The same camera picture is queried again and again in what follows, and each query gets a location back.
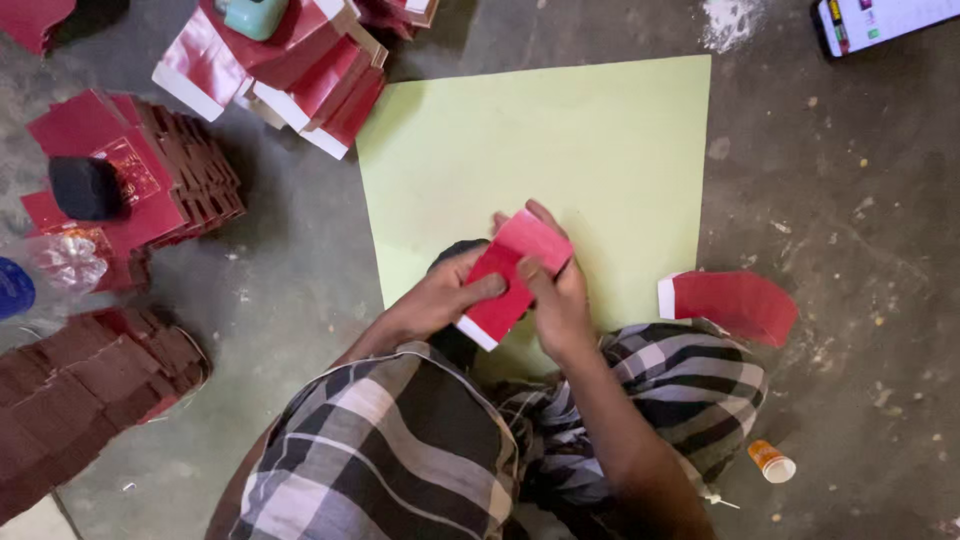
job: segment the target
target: smartphone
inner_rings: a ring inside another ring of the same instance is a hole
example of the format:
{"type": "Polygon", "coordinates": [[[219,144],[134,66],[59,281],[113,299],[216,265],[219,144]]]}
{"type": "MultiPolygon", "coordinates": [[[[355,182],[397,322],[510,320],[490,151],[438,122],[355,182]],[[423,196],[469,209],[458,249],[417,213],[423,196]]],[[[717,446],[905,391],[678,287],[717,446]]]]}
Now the smartphone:
{"type": "Polygon", "coordinates": [[[820,0],[813,15],[839,58],[960,16],[960,0],[820,0]]]}

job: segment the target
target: dirty floor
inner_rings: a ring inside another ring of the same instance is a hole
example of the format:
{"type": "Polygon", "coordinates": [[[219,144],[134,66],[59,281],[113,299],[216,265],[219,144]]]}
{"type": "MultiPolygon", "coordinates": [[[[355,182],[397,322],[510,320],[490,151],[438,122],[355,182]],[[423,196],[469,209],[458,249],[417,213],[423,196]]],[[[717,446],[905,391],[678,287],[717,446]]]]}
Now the dirty floor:
{"type": "MultiPolygon", "coordinates": [[[[0,37],[2,225],[29,228],[17,197],[45,159],[23,125],[50,101],[98,86],[183,110],[150,73],[194,4],[105,9],[113,24],[47,60],[0,37]]],[[[750,268],[801,309],[784,349],[756,350],[771,375],[756,435],[799,472],[769,484],[743,453],[721,485],[743,509],[710,509],[720,537],[955,538],[960,21],[836,63],[816,39],[809,0],[443,0],[389,73],[712,54],[698,266],[750,268]]],[[[382,309],[355,152],[336,161],[237,108],[213,130],[250,212],[157,254],[149,300],[216,377],[60,490],[86,540],[202,538],[254,438],[382,309]]]]}

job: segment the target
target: green cardboard sheet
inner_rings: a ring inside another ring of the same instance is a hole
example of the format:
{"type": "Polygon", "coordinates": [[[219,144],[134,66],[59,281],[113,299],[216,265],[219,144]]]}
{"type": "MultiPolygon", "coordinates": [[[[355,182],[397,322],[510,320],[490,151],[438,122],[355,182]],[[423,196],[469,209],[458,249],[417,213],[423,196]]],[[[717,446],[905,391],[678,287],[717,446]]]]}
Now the green cardboard sheet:
{"type": "MultiPolygon", "coordinates": [[[[533,197],[570,234],[602,330],[658,321],[696,263],[710,56],[389,85],[357,138],[385,307],[491,214],[533,197]]],[[[556,369],[532,317],[480,379],[556,369]]]]}

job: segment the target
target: teal container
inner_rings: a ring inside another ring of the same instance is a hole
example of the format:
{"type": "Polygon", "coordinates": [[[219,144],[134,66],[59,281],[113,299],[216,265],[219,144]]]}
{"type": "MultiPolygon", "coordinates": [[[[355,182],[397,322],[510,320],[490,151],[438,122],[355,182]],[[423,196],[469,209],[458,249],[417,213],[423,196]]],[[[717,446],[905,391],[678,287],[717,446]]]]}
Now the teal container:
{"type": "Polygon", "coordinates": [[[224,24],[256,41],[266,41],[276,32],[289,0],[216,0],[214,7],[224,24]]]}

